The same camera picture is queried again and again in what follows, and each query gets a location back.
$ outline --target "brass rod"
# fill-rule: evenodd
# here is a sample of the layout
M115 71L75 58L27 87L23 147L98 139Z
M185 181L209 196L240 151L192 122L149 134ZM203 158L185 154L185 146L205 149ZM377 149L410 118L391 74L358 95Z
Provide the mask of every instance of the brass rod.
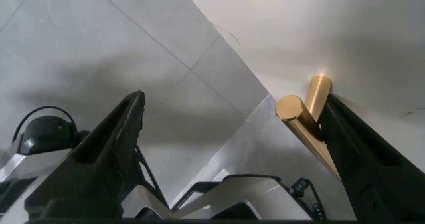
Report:
M316 122L325 107L327 95L331 91L332 80L325 76L314 76L310 82L309 92L305 98L305 106Z
M276 105L276 115L314 156L341 181L317 123L331 90L331 85L332 81L329 78L314 76L310 82L310 90L305 104L297 96L285 96Z

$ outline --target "black plastic part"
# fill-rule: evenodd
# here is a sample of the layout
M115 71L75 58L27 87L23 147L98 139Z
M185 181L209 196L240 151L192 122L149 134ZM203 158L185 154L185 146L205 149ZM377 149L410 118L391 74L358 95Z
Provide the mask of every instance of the black plastic part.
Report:
M415 165L333 95L320 124L358 221L425 221L425 175Z
M272 176L272 175L261 175L261 174L234 174L234 175L227 175L225 178L223 178L224 180L227 180L229 178L236 178L236 177L263 177L263 178L270 178L273 179L274 181L278 182L286 191L288 190L288 188L282 184L280 181L280 177L276 177L276 176Z
M26 222L26 224L312 224L314 221L305 220L241 220L241 219L215 219L215 220L195 220L195 219L161 219L161 220L144 220L144 219L35 219ZM332 224L348 224L357 223L356 221L326 221Z
M6 213L34 180L29 178L0 183L0 213Z
M78 131L78 133L75 135L74 142L72 143L72 148L76 148L80 142L82 142L89 134L90 132L87 130L81 130Z
M246 203L237 203L211 219L257 220L258 218Z
M27 115L25 115L25 117L19 122L19 124L18 124L18 126L16 127L16 129L15 129L15 133L13 134L13 137L12 137L12 143L18 138L18 134L19 134L19 131L21 130L21 128L22 128L22 125L25 123L25 121L27 121L27 119L31 116L31 115L33 115L34 113L36 113L36 112L38 112L38 111L40 111L40 110L45 110L45 109L54 109L54 110L59 110L59 111L61 111L63 114L65 114L68 118L69 118L69 120L70 120L70 125L71 125L71 130L72 130L72 132L73 132L73 136L77 133L77 125L75 124L75 121L74 121L74 119L72 118L72 116L67 112L67 111L65 111L65 110L63 110L63 109L61 109L61 108L59 108L59 107L56 107L56 106L41 106L41 107L38 107L38 108L36 108L36 109L34 109L33 111L31 111L31 112L29 112Z
M326 212L325 207L323 206L319 195L316 192L316 188L314 188L313 183L307 179L307 182L311 188L311 191L313 192L314 198L316 198L317 203L313 204L313 207L311 207L311 210L313 211L315 220L326 220Z
M72 146L72 139L68 122L56 116L42 116L28 123L18 152L30 155L63 150Z
M290 187L290 194L296 198L301 198L304 196L304 191L309 186L308 180L305 178L300 178Z
M40 218L116 218L122 213L122 207L116 201L65 197L49 201Z
M134 178L130 171L137 170L135 165L140 168L135 158L129 157L137 152L144 105L143 92L125 97L25 200L29 218L48 219L73 210L79 213L81 206L93 203L103 204L90 217L120 218L122 209L115 207L125 197L123 190L135 187L128 184Z
M145 207L143 208L136 216L136 219L141 220L159 220L161 219L160 216L156 212L154 212L152 209Z
M213 181L205 181L205 182L198 182L193 184L191 188L176 202L174 207L171 209L172 212L178 211L180 207L192 196L194 193L202 193L205 194L206 192L210 191L212 188L216 187L219 182L213 182Z

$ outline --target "tile grout line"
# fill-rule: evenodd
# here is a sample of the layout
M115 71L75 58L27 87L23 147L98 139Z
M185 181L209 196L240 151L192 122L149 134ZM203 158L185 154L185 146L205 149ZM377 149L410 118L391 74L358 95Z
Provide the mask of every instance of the tile grout line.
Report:
M185 78L187 77L187 75L189 75L189 73L191 72L191 70L188 70L187 71L187 73L178 81L178 84L176 84L175 85L175 88L174 89L176 89L177 87L179 87L180 86L180 84L185 80ZM156 113L161 107L162 107L162 105L164 104L164 103L166 103L166 101L168 100L168 99L170 99L170 95L167 95L153 110L152 110L152 113Z
M182 62L179 58L177 58L171 51L169 51L167 48L165 48L155 37L153 37L149 32L147 32L141 25L139 25L136 21L134 21L127 13L125 13L121 8L119 8L114 2L111 0L107 0L109 3L111 3L118 11L120 11L124 16L126 16L130 21L132 21L135 25L137 25L142 31L144 31L149 37L151 37L156 43L158 43L161 47L163 47L168 53L170 53L171 56L173 56L175 59L177 59L185 68L190 68Z
M5 29L5 27L10 23L10 21L12 20L12 18L16 15L16 13L18 12L19 8L21 8L22 4L25 2L25 0L22 0L18 7L13 11L13 13L11 14L11 16L6 20L5 24L0 28L0 33L1 31L3 31L3 29Z
M211 49L211 47L213 47L213 45L217 42L218 38L220 38L220 33L218 34L217 38L211 43L210 46L208 46L208 48L205 50L205 52L201 55L201 57L198 58L198 60L195 62L195 64L192 66L192 68L190 68L190 70L192 70L193 68L196 67L196 65L199 63L199 61L204 57L204 55Z
M249 122L250 123L250 121L248 120L250 117L251 117L251 115L255 112L255 111L257 111L257 109L258 109L258 107L260 107L260 105L269 97L269 96L271 96L271 94L270 93L267 93L267 95L266 95L266 97L264 97L263 98L263 100L261 100L261 102L257 105L257 107L255 107L255 109L250 113L250 115L248 115L248 117L246 117L246 121L247 122Z
M186 68L189 69L189 72L192 72L194 75L196 75L199 79L201 79L209 88L211 88L214 92L216 92L216 94L218 94L223 100L225 100L227 103L229 103L235 110L238 111L239 114L242 115L242 117L244 117L243 113L237 109L232 103L230 103L227 99L225 99L221 94L219 94L210 84L206 83L205 80L203 80L197 73L192 71L192 68L194 68L197 63L203 58L203 56L208 52L208 50L216 43L216 41L218 40L218 38L221 37L220 34L218 34L217 38L214 40L214 42L211 43L211 45L209 46L209 48L206 49L206 51L202 54L202 56L198 59L198 61L195 63L195 65L192 68L189 68L185 63L183 63L180 59L178 59L171 51L169 51L167 48L165 48L157 39L155 39L155 37L153 37L151 34L149 34L141 25L139 25L136 21L134 21L127 13L125 13L122 9L120 9L114 2L112 2L111 0L108 0L116 9L118 9L118 11L120 11L121 13L123 13L130 21L132 21L135 25L137 25L140 29L142 29L147 35L149 35L155 42L157 42L159 45L161 45L161 47L163 47L168 53L170 53L174 58L176 58L182 65L184 65Z

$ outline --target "white wall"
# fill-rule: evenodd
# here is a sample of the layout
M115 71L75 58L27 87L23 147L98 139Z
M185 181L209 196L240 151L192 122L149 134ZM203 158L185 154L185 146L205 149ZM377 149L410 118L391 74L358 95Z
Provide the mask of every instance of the white wall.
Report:
M272 96L324 74L425 170L425 0L193 0Z

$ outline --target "gold metal peg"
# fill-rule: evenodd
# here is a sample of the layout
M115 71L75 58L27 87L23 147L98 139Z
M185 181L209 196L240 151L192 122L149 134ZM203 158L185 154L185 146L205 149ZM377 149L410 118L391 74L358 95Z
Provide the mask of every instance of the gold metal peg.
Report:
M332 81L327 77L314 76L310 82L305 104L297 96L285 96L276 105L276 115L314 156L340 179L317 123L331 90L331 84Z

